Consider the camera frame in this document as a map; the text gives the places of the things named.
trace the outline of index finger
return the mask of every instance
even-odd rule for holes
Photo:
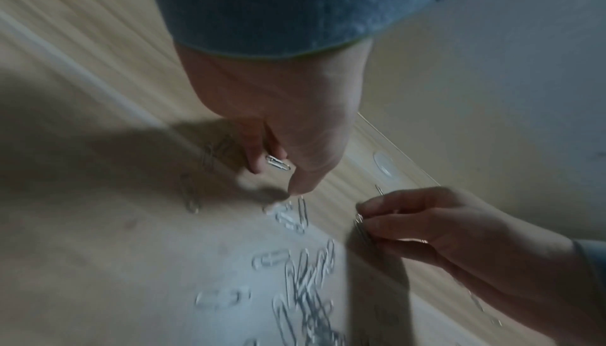
[[[375,217],[393,212],[418,213],[431,208],[439,187],[397,190],[358,204],[362,217]]]

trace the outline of blue sleeve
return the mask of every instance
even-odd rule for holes
[[[599,284],[603,303],[606,304],[606,242],[575,241],[585,256],[597,283]]]
[[[434,0],[156,0],[173,38],[212,54],[286,58],[347,44]]]

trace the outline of denim sleeve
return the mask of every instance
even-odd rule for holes
[[[286,58],[372,35],[434,0],[156,0],[173,38],[212,54]]]
[[[591,267],[602,293],[602,304],[606,307],[606,242],[582,240],[575,243]]]

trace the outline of person's left hand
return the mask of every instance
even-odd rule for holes
[[[288,192],[312,191],[341,160],[362,94],[371,40],[285,60],[212,56],[175,43],[189,81],[213,112],[232,120],[250,170],[270,153],[297,167]]]

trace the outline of wood grain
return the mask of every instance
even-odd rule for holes
[[[153,0],[0,6],[2,345],[235,345],[248,335],[278,345],[270,302],[283,279],[254,273],[251,256],[329,237],[339,267],[326,293],[351,344],[361,330],[390,345],[551,344],[487,308],[504,324],[492,326],[442,271],[364,246],[356,202],[376,184],[435,182],[362,117],[342,163],[306,196],[311,227],[296,236],[261,211],[289,173],[253,176],[237,148],[215,172],[198,170],[202,144],[230,126],[190,89]],[[375,166],[378,150],[396,179]],[[184,171],[202,195],[198,215],[178,193]],[[194,310],[200,289],[242,283],[260,291],[246,310]],[[376,302],[395,302],[401,326],[372,324]]]

